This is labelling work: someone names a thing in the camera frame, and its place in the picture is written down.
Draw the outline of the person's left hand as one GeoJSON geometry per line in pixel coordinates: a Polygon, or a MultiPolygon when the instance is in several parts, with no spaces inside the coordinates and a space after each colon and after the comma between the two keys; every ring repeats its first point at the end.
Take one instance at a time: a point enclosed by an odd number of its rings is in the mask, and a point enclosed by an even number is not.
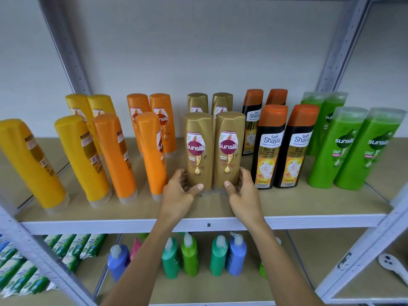
{"type": "Polygon", "coordinates": [[[164,187],[158,220],[174,228],[190,210],[195,197],[185,193],[186,169],[177,169],[164,187]]]}

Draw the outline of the teal green pump bottle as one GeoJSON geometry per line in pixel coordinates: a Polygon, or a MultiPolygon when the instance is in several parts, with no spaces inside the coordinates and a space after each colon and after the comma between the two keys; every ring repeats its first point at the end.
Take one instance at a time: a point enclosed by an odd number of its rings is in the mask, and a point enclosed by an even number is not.
{"type": "Polygon", "coordinates": [[[212,242],[210,271],[213,276],[219,277],[226,266],[228,241],[224,235],[217,236],[212,242]]]}
{"type": "Polygon", "coordinates": [[[167,279],[175,279],[181,268],[177,241],[169,237],[162,253],[162,265],[167,279]]]}

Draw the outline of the gold shampoo bottle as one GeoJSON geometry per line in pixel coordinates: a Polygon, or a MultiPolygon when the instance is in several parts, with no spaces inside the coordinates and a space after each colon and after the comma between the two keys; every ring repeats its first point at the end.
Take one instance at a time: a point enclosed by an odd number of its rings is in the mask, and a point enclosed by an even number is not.
{"type": "Polygon", "coordinates": [[[208,113],[187,113],[184,117],[186,173],[189,186],[203,184],[202,196],[213,187],[213,118],[208,113]]]}
{"type": "Polygon", "coordinates": [[[246,116],[222,112],[216,116],[214,134],[213,190],[226,194],[224,182],[236,185],[239,178],[246,116]]]}
{"type": "Polygon", "coordinates": [[[208,113],[208,96],[202,92],[193,92],[187,95],[188,112],[208,113]]]}
{"type": "Polygon", "coordinates": [[[214,119],[222,112],[232,111],[233,94],[228,92],[217,92],[212,96],[212,116],[214,119]]]}

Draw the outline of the white shower head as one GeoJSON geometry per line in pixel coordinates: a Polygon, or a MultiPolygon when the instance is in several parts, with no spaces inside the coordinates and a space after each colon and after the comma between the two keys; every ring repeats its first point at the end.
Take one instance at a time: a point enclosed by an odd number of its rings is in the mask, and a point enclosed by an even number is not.
{"type": "Polygon", "coordinates": [[[377,258],[379,264],[394,273],[408,286],[408,265],[389,253],[382,253],[377,258]]]}

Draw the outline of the white metal shelf rack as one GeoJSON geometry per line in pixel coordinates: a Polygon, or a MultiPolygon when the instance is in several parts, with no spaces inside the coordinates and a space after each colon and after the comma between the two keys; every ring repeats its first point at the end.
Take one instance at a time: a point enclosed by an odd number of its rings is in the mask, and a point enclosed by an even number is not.
{"type": "MultiPolygon", "coordinates": [[[[123,242],[131,246],[136,233],[149,232],[156,222],[160,204],[152,199],[143,159],[134,137],[126,138],[139,194],[130,204],[111,199],[92,207],[66,159],[58,138],[38,138],[55,173],[65,186],[70,203],[56,212],[46,212],[26,193],[7,160],[0,168],[0,232],[17,241],[24,254],[40,262],[53,279],[69,293],[54,290],[32,297],[10,297],[0,304],[48,306],[96,306],[113,287],[106,273],[108,246],[123,242]],[[35,235],[106,233],[102,258],[90,259],[70,275],[56,257],[45,250],[35,235]]],[[[369,181],[359,191],[332,186],[329,190],[307,184],[314,159],[307,157],[298,186],[288,190],[261,191],[265,220],[288,254],[295,260],[316,293],[328,304],[408,304],[408,285],[385,268],[377,256],[408,228],[408,164],[404,159],[408,138],[393,139],[369,181]]],[[[275,305],[266,280],[258,271],[257,251],[247,242],[249,254],[243,273],[213,277],[209,270],[212,238],[217,232],[243,231],[233,215],[227,196],[212,193],[198,197],[192,210],[175,232],[197,235],[200,268],[196,277],[180,273],[175,280],[160,271],[152,295],[153,305],[262,306],[275,305]]]]}

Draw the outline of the orange shampoo bottle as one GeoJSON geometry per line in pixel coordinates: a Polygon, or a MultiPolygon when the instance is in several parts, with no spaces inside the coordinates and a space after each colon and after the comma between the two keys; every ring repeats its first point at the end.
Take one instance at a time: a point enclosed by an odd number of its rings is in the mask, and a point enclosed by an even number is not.
{"type": "Polygon", "coordinates": [[[93,123],[120,203],[134,203],[138,189],[119,118],[105,113],[95,117],[93,123]]]}
{"type": "Polygon", "coordinates": [[[171,97],[165,93],[154,93],[149,96],[149,100],[151,111],[159,117],[164,156],[173,157],[177,152],[177,144],[171,97]]]}
{"type": "Polygon", "coordinates": [[[136,137],[144,158],[150,193],[155,201],[162,200],[163,190],[168,182],[164,158],[159,117],[154,112],[146,112],[135,118],[136,137]]]}
{"type": "Polygon", "coordinates": [[[141,143],[137,135],[137,131],[136,131],[137,127],[135,123],[135,118],[142,113],[151,112],[150,102],[149,102],[148,96],[142,93],[132,93],[132,94],[127,95],[126,98],[127,98],[130,117],[132,120],[133,130],[134,130],[136,141],[137,141],[137,146],[141,154],[141,157],[143,157],[142,146],[141,146],[141,143]]]}

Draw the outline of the person's right hand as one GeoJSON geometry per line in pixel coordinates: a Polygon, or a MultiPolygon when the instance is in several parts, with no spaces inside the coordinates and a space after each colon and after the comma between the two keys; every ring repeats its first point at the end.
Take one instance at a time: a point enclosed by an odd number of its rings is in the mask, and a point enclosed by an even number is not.
{"type": "Polygon", "coordinates": [[[259,191],[252,182],[249,170],[240,167],[237,195],[229,197],[234,215],[249,232],[256,231],[266,222],[263,216],[259,191]]]}

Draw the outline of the blue pump bottle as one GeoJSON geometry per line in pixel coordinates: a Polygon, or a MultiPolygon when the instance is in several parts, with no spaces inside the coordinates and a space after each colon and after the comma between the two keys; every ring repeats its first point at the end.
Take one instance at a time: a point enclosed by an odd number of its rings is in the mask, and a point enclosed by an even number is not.
{"type": "Polygon", "coordinates": [[[247,245],[241,234],[230,232],[231,239],[226,259],[226,270],[229,274],[236,277],[242,273],[247,245]]]}
{"type": "Polygon", "coordinates": [[[130,264],[129,248],[125,244],[112,246],[107,264],[114,281],[117,282],[130,264]]]}

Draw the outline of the pink pump bottle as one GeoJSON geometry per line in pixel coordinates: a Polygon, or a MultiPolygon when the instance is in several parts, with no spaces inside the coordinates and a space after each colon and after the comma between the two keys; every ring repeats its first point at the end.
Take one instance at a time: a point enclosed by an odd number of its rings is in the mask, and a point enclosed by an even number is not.
{"type": "Polygon", "coordinates": [[[140,242],[139,238],[135,238],[135,241],[133,243],[133,246],[130,252],[130,260],[133,260],[133,258],[135,257],[135,255],[137,254],[141,246],[142,246],[142,242],[140,242]]]}

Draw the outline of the black bottle with orange cap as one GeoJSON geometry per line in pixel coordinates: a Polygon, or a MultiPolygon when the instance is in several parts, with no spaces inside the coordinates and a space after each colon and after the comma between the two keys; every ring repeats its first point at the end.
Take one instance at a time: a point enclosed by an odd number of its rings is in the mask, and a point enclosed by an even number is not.
{"type": "Polygon", "coordinates": [[[242,113],[246,116],[242,155],[253,154],[257,126],[263,103],[262,89],[248,89],[244,98],[242,113]]]}
{"type": "Polygon", "coordinates": [[[297,104],[293,107],[279,149],[274,187],[297,186],[318,115],[319,106],[314,104],[297,104]]]}
{"type": "Polygon", "coordinates": [[[273,88],[270,90],[266,99],[266,105],[286,105],[288,90],[282,88],[273,88]]]}
{"type": "Polygon", "coordinates": [[[287,113],[287,106],[277,104],[265,105],[261,111],[251,164],[252,181],[259,190],[273,187],[287,113]]]}

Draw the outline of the person's left forearm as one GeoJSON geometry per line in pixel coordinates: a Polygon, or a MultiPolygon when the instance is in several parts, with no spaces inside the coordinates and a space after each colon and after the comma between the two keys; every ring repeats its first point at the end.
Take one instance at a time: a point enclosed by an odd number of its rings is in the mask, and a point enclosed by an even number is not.
{"type": "Polygon", "coordinates": [[[183,209],[162,209],[141,248],[100,306],[149,306],[165,245],[185,216],[183,209]]]}

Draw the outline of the person's right forearm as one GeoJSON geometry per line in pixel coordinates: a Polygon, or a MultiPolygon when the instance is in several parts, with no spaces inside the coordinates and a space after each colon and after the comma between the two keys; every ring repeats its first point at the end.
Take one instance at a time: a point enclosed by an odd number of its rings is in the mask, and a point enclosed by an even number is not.
{"type": "Polygon", "coordinates": [[[276,306],[325,306],[278,243],[264,218],[241,222],[258,248],[276,306]]]}

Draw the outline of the green shampoo bottle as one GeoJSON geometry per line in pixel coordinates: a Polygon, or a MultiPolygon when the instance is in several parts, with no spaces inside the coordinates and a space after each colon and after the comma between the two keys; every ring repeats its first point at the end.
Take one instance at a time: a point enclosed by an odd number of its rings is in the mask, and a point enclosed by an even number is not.
{"type": "Polygon", "coordinates": [[[380,155],[404,120],[406,111],[373,107],[369,110],[334,184],[345,190],[359,190],[380,155]]]}
{"type": "Polygon", "coordinates": [[[312,104],[316,105],[319,108],[323,105],[323,102],[326,98],[326,92],[318,91],[318,92],[304,92],[301,104],[312,104]]]}
{"type": "Polygon", "coordinates": [[[314,188],[329,189],[363,124],[368,109],[337,107],[308,178],[314,188]]]}
{"type": "Polygon", "coordinates": [[[347,92],[326,92],[326,98],[323,105],[319,108],[319,115],[314,125],[312,137],[307,149],[307,155],[317,156],[327,134],[335,109],[344,106],[348,95],[349,93],[347,92]]]}

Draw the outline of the yellow shampoo bottle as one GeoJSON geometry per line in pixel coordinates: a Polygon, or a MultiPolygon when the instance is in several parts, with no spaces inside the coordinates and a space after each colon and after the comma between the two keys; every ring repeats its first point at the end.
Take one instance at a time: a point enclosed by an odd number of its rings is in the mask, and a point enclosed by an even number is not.
{"type": "Polygon", "coordinates": [[[103,158],[102,149],[100,148],[98,135],[94,125],[94,115],[89,105],[88,96],[85,94],[69,94],[65,96],[65,100],[73,115],[80,115],[83,117],[90,134],[93,137],[98,154],[103,158]]]}
{"type": "Polygon", "coordinates": [[[102,114],[110,113],[117,115],[112,99],[108,95],[95,94],[88,96],[88,103],[93,113],[93,117],[97,117],[102,114]]]}
{"type": "Polygon", "coordinates": [[[65,116],[54,123],[54,128],[89,204],[94,208],[105,205],[112,190],[84,118],[65,116]]]}
{"type": "Polygon", "coordinates": [[[67,191],[26,123],[21,119],[0,121],[0,148],[48,213],[69,205],[67,191]]]}

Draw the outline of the light green pump bottle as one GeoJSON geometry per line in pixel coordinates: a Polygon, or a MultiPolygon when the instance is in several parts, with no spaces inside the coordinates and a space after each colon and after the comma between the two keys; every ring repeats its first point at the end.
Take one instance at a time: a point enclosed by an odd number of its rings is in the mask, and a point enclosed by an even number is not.
{"type": "Polygon", "coordinates": [[[185,273],[190,277],[195,277],[198,274],[199,266],[197,241],[189,232],[185,232],[184,234],[181,243],[181,253],[185,273]]]}
{"type": "MultiPolygon", "coordinates": [[[[280,238],[276,237],[276,240],[278,241],[278,244],[282,246],[282,242],[280,238]]],[[[260,261],[260,264],[259,264],[259,272],[263,278],[267,279],[266,270],[265,270],[265,267],[262,261],[260,261]]]]}

